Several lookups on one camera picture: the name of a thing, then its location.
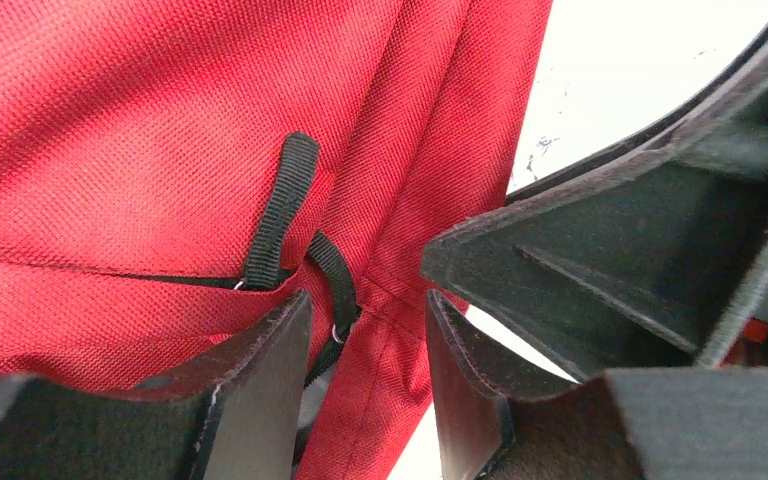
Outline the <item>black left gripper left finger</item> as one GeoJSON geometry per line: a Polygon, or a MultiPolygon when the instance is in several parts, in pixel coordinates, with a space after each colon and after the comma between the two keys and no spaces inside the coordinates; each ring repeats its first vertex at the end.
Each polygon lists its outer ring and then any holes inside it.
{"type": "Polygon", "coordinates": [[[0,479],[287,479],[312,324],[297,292],[130,389],[0,375],[0,479]]]}

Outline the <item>red student backpack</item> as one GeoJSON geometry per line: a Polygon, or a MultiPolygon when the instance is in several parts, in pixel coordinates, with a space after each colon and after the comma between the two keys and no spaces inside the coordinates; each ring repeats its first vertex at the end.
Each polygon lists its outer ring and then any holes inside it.
{"type": "Polygon", "coordinates": [[[419,263],[502,203],[548,1],[0,1],[0,374],[127,388],[289,294],[331,341],[302,479],[385,479],[431,401],[419,263]]]}

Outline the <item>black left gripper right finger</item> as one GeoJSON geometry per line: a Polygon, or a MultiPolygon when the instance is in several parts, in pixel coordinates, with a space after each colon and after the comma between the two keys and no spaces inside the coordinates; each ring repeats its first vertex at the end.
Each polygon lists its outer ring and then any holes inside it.
{"type": "Polygon", "coordinates": [[[768,368],[610,369],[575,385],[436,290],[426,333],[447,479],[768,479],[768,368]]]}

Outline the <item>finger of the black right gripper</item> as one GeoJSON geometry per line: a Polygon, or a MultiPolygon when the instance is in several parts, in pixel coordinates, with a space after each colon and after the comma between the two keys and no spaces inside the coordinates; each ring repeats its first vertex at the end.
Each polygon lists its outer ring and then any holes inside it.
{"type": "Polygon", "coordinates": [[[768,299],[768,24],[657,122],[438,236],[421,271],[580,381],[718,364],[768,299]]]}

